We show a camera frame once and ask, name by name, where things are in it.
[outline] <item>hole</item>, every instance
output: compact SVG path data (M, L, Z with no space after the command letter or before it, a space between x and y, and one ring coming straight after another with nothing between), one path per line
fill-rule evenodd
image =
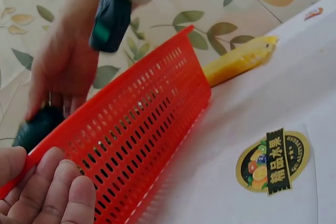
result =
M105 178L108 178L109 175L103 170L103 169L100 169L100 172L102 173L102 175L105 177Z
M137 142L136 142L134 136L131 136L131 140L133 141L134 144L137 144Z
M119 152L116 152L116 155L117 155L117 157L121 160L121 161L123 161L124 159L123 159L123 157L120 155L120 153Z
M124 124L124 122L123 121L119 121L120 122L120 124L121 124L121 126L124 128L124 130L127 130L127 127L126 127L126 125Z
M121 150L122 150L126 155L128 154L128 152L126 151L126 149L125 149L124 146L121 147Z
M113 197L116 196L116 194L115 194L110 188L108 188L107 191L108 191L109 194L112 195Z
M108 143L108 145L111 145L111 141L109 140L109 138L107 136L104 136L104 139Z
M98 176L98 175L95 175L95 178L96 180L98 180L99 183L103 184L103 180Z
M142 132L142 134L145 134L145 130L143 129L142 126L139 126L139 129L140 129L140 131Z
M136 154L136 158L139 160L140 163L142 163L142 159L138 154Z
M103 143L101 141L98 142L98 144L100 145L100 147L106 152L107 149L106 147L103 145Z
M115 166L118 166L118 162L114 159L114 157L111 158L112 162L115 164Z
M115 125L114 128L119 133L119 135L121 135L121 130L119 129L119 127Z
M113 137L114 140L117 140L117 136L112 131L110 131L110 135Z
M88 164L88 162L86 162L84 159L82 159L82 163L85 165L85 167L86 167L87 169L90 169L90 168L91 168L90 165Z
M136 134L136 136L138 137L138 139L141 139L141 136L140 136L140 134L138 133L138 131L135 131L135 134Z
M104 198L104 200L106 200L108 203L111 203L111 200L110 200L109 197L107 197L105 194L103 194L103 198Z
M128 124L132 124L131 120L127 116L125 116L125 120L126 120L126 122L128 122Z
M121 185L123 185L123 186L125 185L125 182L121 179L121 177L118 177L118 181Z
M117 219L118 217L114 213L110 213L110 216L112 216L114 219Z
M139 110L134 106L134 111L136 112L136 114L140 115Z
M95 207L95 212L96 212L98 215L101 215L101 211L99 211L97 207Z
M155 116L155 114L154 114L154 112L152 112L152 116L153 116L153 118L157 121L157 119L156 119L156 116Z
M122 175L124 175L126 179L130 179L130 176L128 176L128 174L124 170L122 171Z
M115 187L117 191L120 191L120 187L116 183L113 182L112 185Z
M127 166L127 169L130 171L131 174L134 174L134 171L132 170L131 166Z
M152 140L149 139L148 142L149 142L149 144L150 144L152 147L155 146L155 145L153 144Z
M145 125L145 127L147 128L147 130L149 130L149 126L148 126L148 124L146 123L146 121L143 121L143 124Z
M138 164L134 160L132 160L132 164L134 165L135 168L139 168Z
M88 157L93 163L96 163L96 160L94 159L94 157L90 153L88 154Z
M141 152L142 156L147 157L147 155L146 155L146 153L143 151L143 149L140 149L140 152Z
M126 145L128 146L129 149L133 149L132 145L130 144L130 142L126 141Z
M113 168L112 168L112 166L110 166L109 163L106 163L105 165L106 165L107 169L110 170L110 172L113 172Z
M100 152L97 150L97 148L93 148L93 150L94 150L94 152L96 153L96 155L98 156L98 157L101 157L101 154L100 154Z
M153 121L149 116L147 117L147 119L148 119L149 123L153 125Z
M148 145L145 144L145 148L148 152L151 152L151 149L149 149Z
M106 206L103 204L103 202L101 202L100 200L98 200L98 204L103 208L106 209Z

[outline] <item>finger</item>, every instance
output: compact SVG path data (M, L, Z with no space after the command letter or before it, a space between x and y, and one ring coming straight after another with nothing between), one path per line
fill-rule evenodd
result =
M73 114L79 107L81 107L86 102L86 95L81 95L78 97L73 97L71 102L70 113Z
M71 185L69 202L61 223L92 224L95 216L96 191L86 176L77 177Z
M32 119L41 105L45 103L47 94L46 77L39 60L33 61L31 75L32 79L29 88L28 108L25 115L26 120Z
M18 224L18 223L7 216L0 214L0 224Z
M63 96L60 93L51 93L51 106L59 108L63 111Z
M63 160L57 167L42 211L33 224L48 223L59 224L67 207L69 191L75 178L80 176L79 170L74 162Z
M72 97L65 95L63 97L63 104L64 104L64 117L67 118L70 115L71 111L71 102L72 102Z
M25 177L7 194L3 200L0 200L0 213L4 215L8 214L10 208L14 205L15 202L19 200L23 188L26 186L28 180L34 174L35 170L36 166L27 172Z
M42 209L55 170L63 156L61 149L56 147L51 148L43 156L36 167L35 174L23 189L19 200L9 210L8 216L10 218L19 224L30 224L34 221Z
M20 146L0 149L0 187L22 171L27 153Z

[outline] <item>fruit label sticker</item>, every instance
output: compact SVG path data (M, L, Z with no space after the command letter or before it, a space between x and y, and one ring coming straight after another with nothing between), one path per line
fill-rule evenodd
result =
M284 129L269 132L241 154L236 177L247 190L272 195L292 188L309 156L310 145L302 133Z
M309 13L306 14L305 20L310 19L312 17L315 17L317 15L320 15L322 13L323 13L323 8L322 7L311 10Z

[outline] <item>perforated plastic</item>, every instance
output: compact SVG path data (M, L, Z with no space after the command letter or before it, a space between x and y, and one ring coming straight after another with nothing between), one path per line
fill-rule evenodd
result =
M22 174L0 196L58 146L95 184L95 221L127 223L208 105L211 90L187 37L192 29L158 47L66 119L29 154Z

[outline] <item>leaf pattern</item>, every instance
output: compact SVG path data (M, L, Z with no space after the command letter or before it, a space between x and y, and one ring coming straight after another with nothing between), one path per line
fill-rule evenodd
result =
M96 78L93 82L95 89L102 89L113 79L120 69L114 66L106 65L97 69Z
M12 49L16 59L24 66L26 69L32 69L33 57L25 52L20 52L15 49Z
M36 6L39 15L44 18L46 21L53 22L55 17L47 8L37 5Z

